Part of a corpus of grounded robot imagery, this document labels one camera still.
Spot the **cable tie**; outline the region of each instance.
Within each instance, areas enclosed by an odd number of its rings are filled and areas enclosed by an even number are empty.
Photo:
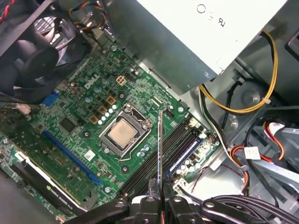
[[[264,101],[266,104],[270,104],[270,103],[271,103],[271,100],[270,100],[270,99],[265,99],[264,97],[263,97],[263,101]]]
[[[240,169],[241,169],[242,171],[248,171],[248,170],[249,170],[249,167],[248,167],[247,165],[243,165],[243,166],[240,167]]]
[[[243,84],[245,82],[245,79],[243,79],[242,77],[238,78],[238,82],[240,82],[241,84]]]

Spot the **yellow wire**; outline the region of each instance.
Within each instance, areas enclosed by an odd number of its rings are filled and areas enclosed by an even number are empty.
[[[252,107],[249,107],[249,108],[246,108],[246,109],[231,109],[229,107],[226,107],[225,105],[219,103],[212,95],[210,95],[206,89],[201,85],[200,86],[200,90],[205,94],[205,96],[207,98],[209,98],[213,103],[215,103],[216,105],[218,105],[219,107],[227,110],[227,111],[230,111],[230,112],[233,112],[233,113],[250,113],[250,112],[253,112],[255,110],[258,110],[259,108],[261,108],[264,104],[266,104],[266,101],[269,100],[269,98],[271,97],[273,91],[274,91],[274,88],[275,88],[275,84],[276,84],[276,80],[277,80],[277,76],[278,76],[278,52],[277,52],[277,47],[276,47],[276,44],[275,44],[275,41],[273,39],[273,37],[271,36],[270,33],[268,33],[267,31],[264,31],[264,33],[266,33],[266,35],[270,38],[271,42],[272,42],[272,45],[273,45],[273,53],[274,53],[274,63],[273,63],[273,73],[272,73],[272,79],[271,79],[271,83],[270,83],[270,86],[269,86],[269,89],[268,89],[268,92],[267,94],[265,95],[265,97],[262,99],[261,102],[259,102],[258,104],[252,106]]]

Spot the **green circuit board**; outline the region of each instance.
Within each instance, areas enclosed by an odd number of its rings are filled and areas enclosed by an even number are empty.
[[[15,145],[10,143],[7,138],[0,135],[0,169],[2,169],[9,177],[11,177],[17,184],[22,179],[10,168],[12,164],[18,162],[15,154],[19,151]],[[42,195],[36,192],[30,185],[24,187],[25,190],[33,196],[42,206],[48,209],[48,211],[56,217],[58,221],[64,221],[66,218],[64,215],[56,210],[49,202],[47,202]]]
[[[135,180],[132,183],[138,182],[140,185],[147,184],[145,178],[142,184],[134,179],[134,173],[139,170],[140,175],[140,168],[145,162],[148,166],[149,159],[156,161],[158,112],[164,112],[163,135],[164,139],[169,137],[166,160],[168,156],[175,158],[182,153],[188,141],[194,141],[198,136],[198,133],[194,134],[181,125],[187,117],[190,119],[184,105],[110,41],[102,50],[91,52],[57,87],[56,93],[59,97],[54,103],[41,104],[40,109],[32,111],[29,118],[9,114],[0,117],[3,121],[0,130],[14,144],[10,146],[13,148],[7,153],[2,169],[19,180],[10,166],[18,162],[15,153],[22,151],[78,204],[91,190],[97,193],[94,206],[97,207],[116,198],[128,180]],[[151,128],[132,150],[119,156],[103,144],[100,136],[120,117],[128,104],[151,124]],[[45,130],[83,162],[103,184],[95,184],[78,165],[43,136]],[[201,165],[210,154],[200,161]],[[63,216],[40,194],[31,187],[27,188],[52,214]]]

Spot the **small fan cable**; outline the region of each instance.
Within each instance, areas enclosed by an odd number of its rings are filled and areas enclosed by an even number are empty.
[[[15,0],[11,0],[10,4],[5,6],[5,10],[4,10],[4,12],[2,13],[2,15],[0,16],[0,24],[3,22],[3,20],[4,20],[5,18],[8,17],[8,13],[9,13],[10,7],[11,7],[14,3],[15,3]]]

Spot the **motherboard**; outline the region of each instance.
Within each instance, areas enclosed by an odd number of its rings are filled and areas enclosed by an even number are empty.
[[[0,165],[61,223],[147,193],[157,176],[159,112],[165,178],[184,166],[192,176],[216,149],[203,147],[210,133],[188,108],[109,40],[38,107],[26,106],[0,110]]]

